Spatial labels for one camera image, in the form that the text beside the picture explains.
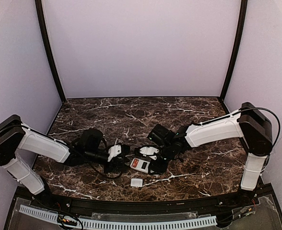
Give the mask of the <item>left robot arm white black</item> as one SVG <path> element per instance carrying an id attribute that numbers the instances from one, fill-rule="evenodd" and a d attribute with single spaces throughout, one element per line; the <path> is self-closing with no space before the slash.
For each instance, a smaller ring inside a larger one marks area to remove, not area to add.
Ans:
<path id="1" fill-rule="evenodd" d="M 107 145 L 103 133 L 95 128 L 84 130 L 79 138 L 67 143 L 40 133 L 24 124 L 18 115 L 11 115 L 0 123 L 0 167 L 33 195 L 38 195 L 48 186 L 17 150 L 30 151 L 70 167 L 97 163 L 106 174 L 123 173 L 130 147 L 122 143 Z"/>

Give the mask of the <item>white battery cover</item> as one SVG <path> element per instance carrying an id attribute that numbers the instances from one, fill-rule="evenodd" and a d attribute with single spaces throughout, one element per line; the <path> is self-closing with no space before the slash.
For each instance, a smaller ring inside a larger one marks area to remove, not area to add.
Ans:
<path id="1" fill-rule="evenodd" d="M 142 187 L 143 180 L 141 178 L 131 178 L 130 186 L 131 187 Z"/>

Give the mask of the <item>orange battery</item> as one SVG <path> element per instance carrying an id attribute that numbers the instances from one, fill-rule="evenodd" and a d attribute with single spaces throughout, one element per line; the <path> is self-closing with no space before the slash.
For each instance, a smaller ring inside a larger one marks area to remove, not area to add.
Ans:
<path id="1" fill-rule="evenodd" d="M 134 159 L 132 162 L 132 167 L 136 168 L 138 166 L 139 160 L 138 159 Z"/>

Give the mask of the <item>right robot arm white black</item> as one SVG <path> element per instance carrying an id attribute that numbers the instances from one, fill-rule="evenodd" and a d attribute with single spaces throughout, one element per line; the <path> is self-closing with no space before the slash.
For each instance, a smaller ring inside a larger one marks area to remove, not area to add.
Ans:
<path id="1" fill-rule="evenodd" d="M 272 137 L 271 121 L 263 111 L 272 112 L 246 102 L 232 113 L 206 122 L 182 126 L 177 132 L 157 124 L 147 137 L 159 147 L 157 158 L 150 161 L 148 173 L 165 173 L 169 162 L 174 160 L 176 155 L 192 148 L 223 139 L 243 138 L 248 151 L 240 188 L 253 191 L 277 142 L 277 139 Z"/>

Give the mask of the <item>white remote control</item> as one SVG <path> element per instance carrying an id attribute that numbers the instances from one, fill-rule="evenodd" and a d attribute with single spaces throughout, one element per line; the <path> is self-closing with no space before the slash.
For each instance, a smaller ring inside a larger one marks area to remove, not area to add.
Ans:
<path id="1" fill-rule="evenodd" d="M 132 167 L 132 162 L 130 164 L 130 168 L 134 169 L 134 170 L 137 170 L 139 172 L 142 172 L 142 173 L 148 173 L 148 168 L 149 168 L 149 164 L 150 162 L 149 161 L 145 161 L 145 160 L 141 160 L 141 159 L 138 159 L 139 160 L 139 163 L 138 163 L 138 166 L 136 168 Z"/>

